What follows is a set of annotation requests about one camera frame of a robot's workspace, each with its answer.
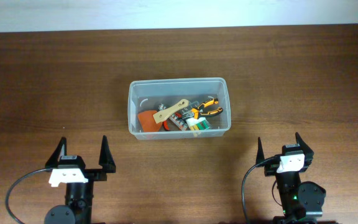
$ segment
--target wood grain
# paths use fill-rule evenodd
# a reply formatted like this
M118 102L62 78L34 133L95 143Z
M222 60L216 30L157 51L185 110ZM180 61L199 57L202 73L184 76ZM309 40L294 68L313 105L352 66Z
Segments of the wood grain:
M221 138L138 141L128 131L134 80L223 77L231 129ZM117 173L94 189L93 221L244 222L240 186L255 162L295 142L315 151L301 175L327 190L322 220L358 223L358 25L0 34L0 223L8 187L43 167L62 136L97 167L102 135ZM251 218L282 211L273 178L247 180ZM48 175L21 183L11 206L43 223L64 202Z

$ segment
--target orange pliers handle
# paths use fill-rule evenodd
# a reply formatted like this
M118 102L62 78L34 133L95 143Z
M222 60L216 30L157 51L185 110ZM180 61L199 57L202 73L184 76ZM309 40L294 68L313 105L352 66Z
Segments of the orange pliers handle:
M213 98L210 100L205 101L204 103L200 104L197 108L193 108L191 109L191 112L194 113L194 119L198 119L200 117L205 117L205 118L210 118L216 115L219 115L223 112L223 108L219 107L216 110L212 110L212 111L208 111L208 112L200 112L200 110L214 105L214 104L218 104L219 100L217 98Z

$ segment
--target orange object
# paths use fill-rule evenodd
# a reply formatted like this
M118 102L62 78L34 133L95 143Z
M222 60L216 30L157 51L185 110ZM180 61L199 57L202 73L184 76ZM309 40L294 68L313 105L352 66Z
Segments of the orange object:
M170 131L170 130L169 130L169 127L168 127L167 121L164 121L164 122L162 123L162 126L164 127L164 129L165 129L166 131Z
M162 122L156 124L153 118L153 114L156 112L155 110L143 111L137 115L143 132L157 132L160 130Z

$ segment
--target screw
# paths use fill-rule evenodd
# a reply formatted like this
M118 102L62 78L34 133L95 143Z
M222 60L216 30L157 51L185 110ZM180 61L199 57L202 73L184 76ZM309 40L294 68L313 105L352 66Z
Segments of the screw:
M77 202L77 206L80 208L80 209L83 209L86 207L86 203L83 201L83 200L79 200Z

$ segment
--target clear plastic container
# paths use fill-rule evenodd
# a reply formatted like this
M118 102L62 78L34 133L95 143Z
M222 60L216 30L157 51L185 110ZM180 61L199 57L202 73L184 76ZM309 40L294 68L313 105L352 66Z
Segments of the clear plastic container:
M214 110L220 106L223 112L215 117L207 118L213 127L209 130L181 131L172 128L171 131L165 131L161 128L159 132L145 133L137 118L137 114L143 111L158 111L158 105L161 103L170 107L181 99L204 102L210 98L218 98L219 104L209 106L205 111ZM230 126L229 93L223 78L144 80L134 81L129 86L128 127L131 134L139 140L218 137L229 130Z

